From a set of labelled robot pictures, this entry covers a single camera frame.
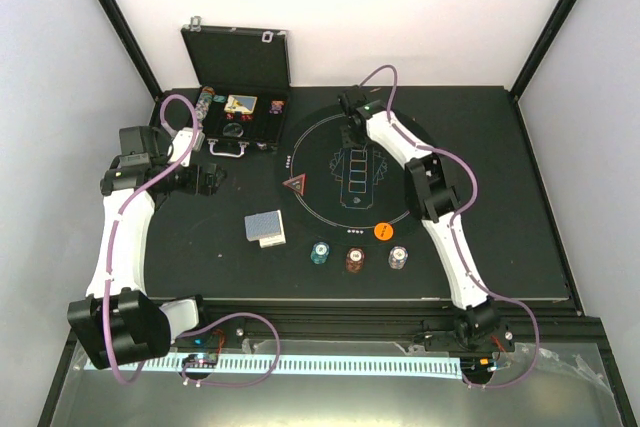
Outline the orange poker chip stack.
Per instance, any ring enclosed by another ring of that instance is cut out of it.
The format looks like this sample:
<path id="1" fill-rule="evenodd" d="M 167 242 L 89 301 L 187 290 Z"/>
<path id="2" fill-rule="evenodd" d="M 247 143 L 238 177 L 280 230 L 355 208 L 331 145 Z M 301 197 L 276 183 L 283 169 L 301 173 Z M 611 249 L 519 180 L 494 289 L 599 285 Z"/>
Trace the orange poker chip stack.
<path id="1" fill-rule="evenodd" d="M 365 254 L 360 248 L 351 248 L 346 254 L 345 268 L 347 272 L 359 273 L 364 266 Z"/>

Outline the green poker chip stack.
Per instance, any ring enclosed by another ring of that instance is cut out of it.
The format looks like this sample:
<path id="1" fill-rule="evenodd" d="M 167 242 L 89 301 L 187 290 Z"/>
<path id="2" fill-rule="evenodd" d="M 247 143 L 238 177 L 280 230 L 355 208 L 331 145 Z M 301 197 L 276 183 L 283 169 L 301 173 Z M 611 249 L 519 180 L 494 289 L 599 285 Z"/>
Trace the green poker chip stack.
<path id="1" fill-rule="evenodd" d="M 325 242 L 317 242 L 311 250 L 310 259 L 316 264 L 324 264 L 330 255 L 330 247 Z"/>

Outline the blue white poker chip stack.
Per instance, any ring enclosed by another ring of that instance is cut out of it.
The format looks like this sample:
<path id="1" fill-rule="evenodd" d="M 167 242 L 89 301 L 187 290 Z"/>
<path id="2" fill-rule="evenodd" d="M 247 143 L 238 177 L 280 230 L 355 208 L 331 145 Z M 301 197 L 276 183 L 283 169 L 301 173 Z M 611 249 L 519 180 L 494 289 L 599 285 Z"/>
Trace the blue white poker chip stack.
<path id="1" fill-rule="evenodd" d="M 391 269 L 401 270 L 408 260 L 408 252 L 402 246 L 395 246 L 389 252 L 388 263 Z"/>

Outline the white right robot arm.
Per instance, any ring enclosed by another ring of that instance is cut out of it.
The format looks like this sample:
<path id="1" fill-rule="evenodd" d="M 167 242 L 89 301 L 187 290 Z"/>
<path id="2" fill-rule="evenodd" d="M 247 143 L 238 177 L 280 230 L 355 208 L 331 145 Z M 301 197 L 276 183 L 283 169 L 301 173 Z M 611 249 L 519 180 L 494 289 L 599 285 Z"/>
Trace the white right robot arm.
<path id="1" fill-rule="evenodd" d="M 460 159 L 421 140 L 358 86 L 343 91 L 339 105 L 352 138 L 377 144 L 403 167 L 408 210 L 434 243 L 449 283 L 456 341 L 465 350 L 479 349 L 497 328 L 499 315 L 466 241 L 461 220 L 465 208 L 442 166 L 443 157 Z"/>

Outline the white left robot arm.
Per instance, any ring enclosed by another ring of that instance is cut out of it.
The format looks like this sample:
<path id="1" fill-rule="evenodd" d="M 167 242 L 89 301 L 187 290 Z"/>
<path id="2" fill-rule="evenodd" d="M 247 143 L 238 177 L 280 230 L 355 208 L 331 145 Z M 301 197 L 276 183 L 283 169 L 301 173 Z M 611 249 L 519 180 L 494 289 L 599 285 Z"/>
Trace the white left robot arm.
<path id="1" fill-rule="evenodd" d="M 204 142 L 201 132 L 186 127 L 160 141 L 161 132 L 121 129 L 121 152 L 100 182 L 104 228 L 98 261 L 84 299 L 67 310 L 73 333 L 98 370 L 161 358 L 180 335 L 193 346 L 214 335 L 201 296 L 157 305 L 146 294 L 147 235 L 160 203 L 173 192 L 213 195 L 226 176 L 214 163 L 192 163 Z"/>

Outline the orange dealer button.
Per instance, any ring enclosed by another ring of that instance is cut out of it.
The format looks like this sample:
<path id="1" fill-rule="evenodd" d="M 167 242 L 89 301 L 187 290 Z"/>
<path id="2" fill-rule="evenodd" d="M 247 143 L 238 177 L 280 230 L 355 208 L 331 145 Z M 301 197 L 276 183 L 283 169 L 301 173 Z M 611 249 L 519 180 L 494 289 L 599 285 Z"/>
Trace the orange dealer button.
<path id="1" fill-rule="evenodd" d="M 379 241 L 390 241 L 394 237 L 394 227 L 389 222 L 380 222 L 374 226 L 373 234 Z"/>

